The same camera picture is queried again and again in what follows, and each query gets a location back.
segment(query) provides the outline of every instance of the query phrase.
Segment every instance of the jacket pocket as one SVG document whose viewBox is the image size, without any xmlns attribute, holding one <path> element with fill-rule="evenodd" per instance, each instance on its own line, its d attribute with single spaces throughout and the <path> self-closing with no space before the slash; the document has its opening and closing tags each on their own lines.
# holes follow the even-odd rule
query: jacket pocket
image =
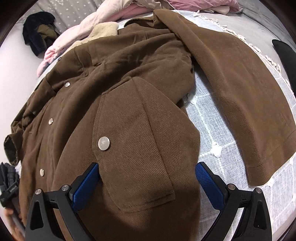
<svg viewBox="0 0 296 241">
<path fill-rule="evenodd" d="M 95 117 L 92 148 L 103 187 L 124 212 L 175 199 L 149 118 L 133 79 L 103 94 Z M 106 151 L 98 148 L 103 136 L 110 139 Z"/>
</svg>

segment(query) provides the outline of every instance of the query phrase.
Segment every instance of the white woven cloth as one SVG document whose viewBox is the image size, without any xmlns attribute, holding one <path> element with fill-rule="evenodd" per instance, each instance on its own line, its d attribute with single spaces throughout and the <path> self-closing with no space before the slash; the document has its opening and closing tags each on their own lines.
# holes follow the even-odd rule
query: white woven cloth
<svg viewBox="0 0 296 241">
<path fill-rule="evenodd" d="M 203 15 L 187 11 L 178 12 L 200 27 L 231 33 L 229 29 L 219 26 L 216 21 L 204 19 Z M 252 48 L 281 87 L 295 119 L 296 100 L 290 87 L 282 78 L 279 68 L 275 63 L 262 56 L 259 49 L 253 46 Z M 227 125 L 227 120 L 223 113 L 220 113 L 217 109 L 211 85 L 198 65 L 195 66 L 195 89 L 184 100 L 188 116 L 200 132 L 200 155 L 198 161 L 205 162 L 212 172 L 219 175 L 226 184 L 233 183 L 241 190 L 252 191 L 254 187 L 248 186 L 244 162 L 231 130 Z M 273 233 L 278 230 L 295 210 L 295 177 L 296 159 L 294 155 L 265 185 L 261 186 L 266 198 Z M 219 211 L 213 209 L 206 194 L 201 189 L 201 216 L 197 240 L 202 239 L 218 213 Z M 239 209 L 225 240 L 231 240 L 241 214 L 242 209 Z"/>
</svg>

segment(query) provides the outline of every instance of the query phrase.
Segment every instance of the blue gripper pad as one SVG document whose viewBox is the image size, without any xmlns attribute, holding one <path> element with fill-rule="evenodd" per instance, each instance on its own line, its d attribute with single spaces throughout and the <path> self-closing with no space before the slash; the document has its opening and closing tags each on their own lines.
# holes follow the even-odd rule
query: blue gripper pad
<svg viewBox="0 0 296 241">
<path fill-rule="evenodd" d="M 210 200 L 213 208 L 222 211 L 225 206 L 223 194 L 210 174 L 200 163 L 195 167 L 195 176 Z"/>
<path fill-rule="evenodd" d="M 73 195 L 72 209 L 74 212 L 82 210 L 85 207 L 98 181 L 99 165 L 96 164 Z"/>
</svg>

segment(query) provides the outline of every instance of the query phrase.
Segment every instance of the brown twill fabric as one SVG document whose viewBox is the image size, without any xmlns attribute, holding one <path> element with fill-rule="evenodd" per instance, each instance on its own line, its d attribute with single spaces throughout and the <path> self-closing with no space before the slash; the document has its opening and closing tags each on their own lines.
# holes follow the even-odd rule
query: brown twill fabric
<svg viewBox="0 0 296 241">
<path fill-rule="evenodd" d="M 159 9 L 118 36 L 69 51 L 12 123 L 4 146 L 12 164 L 22 160 L 24 221 L 35 189 L 71 184 L 97 162 L 102 181 L 79 212 L 97 240 L 194 240 L 200 136 L 179 108 L 194 86 L 192 56 L 230 123 L 250 185 L 265 183 L 296 149 L 277 82 L 238 38 Z M 110 139 L 107 151 L 97 146 L 102 136 Z"/>
</svg>

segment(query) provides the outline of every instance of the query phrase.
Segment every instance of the bed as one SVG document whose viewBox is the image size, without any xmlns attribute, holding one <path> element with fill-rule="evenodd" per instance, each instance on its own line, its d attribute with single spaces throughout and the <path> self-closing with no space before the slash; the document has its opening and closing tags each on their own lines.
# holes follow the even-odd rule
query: bed
<svg viewBox="0 0 296 241">
<path fill-rule="evenodd" d="M 277 80 L 287 98 L 294 119 L 296 119 L 296 99 L 289 85 L 287 74 L 277 53 L 273 49 L 271 40 L 282 40 L 288 43 L 294 50 L 296 50 L 296 44 L 283 24 L 261 2 L 257 0 L 240 0 L 239 3 L 244 7 L 243 13 L 239 15 L 228 14 L 225 16 L 176 11 L 198 26 L 215 31 L 228 32 L 229 34 L 236 35 L 248 44 Z M 124 27 L 127 21 L 119 21 L 119 28 Z M 30 92 L 34 90 L 33 86 L 38 86 L 57 61 L 58 59 L 45 70 L 37 81 L 32 81 L 30 76 L 30 91 L 27 90 L 27 95 L 23 99 L 30 95 Z M 223 118 L 223 114 L 218 111 L 215 105 L 209 82 L 197 64 L 194 66 L 194 70 L 195 89 L 184 97 L 184 102 L 186 103 L 186 110 L 190 120 L 200 130 L 201 150 L 199 161 L 204 161 L 215 174 L 222 177 L 225 183 L 235 183 L 240 189 L 253 190 L 254 187 L 248 186 L 240 152 L 227 122 Z M 221 151 L 218 153 L 214 152 L 213 150 L 216 147 L 221 147 Z M 261 186 L 271 217 L 273 240 L 281 240 L 281 236 L 289 230 L 296 217 L 295 177 L 296 159 L 295 155 L 293 155 L 265 185 Z M 218 215 L 218 211 L 212 208 L 205 193 L 203 191 L 201 193 L 201 216 L 199 234 L 196 240 L 201 240 Z M 231 240 L 241 213 L 241 211 L 238 211 L 225 240 Z"/>
</svg>

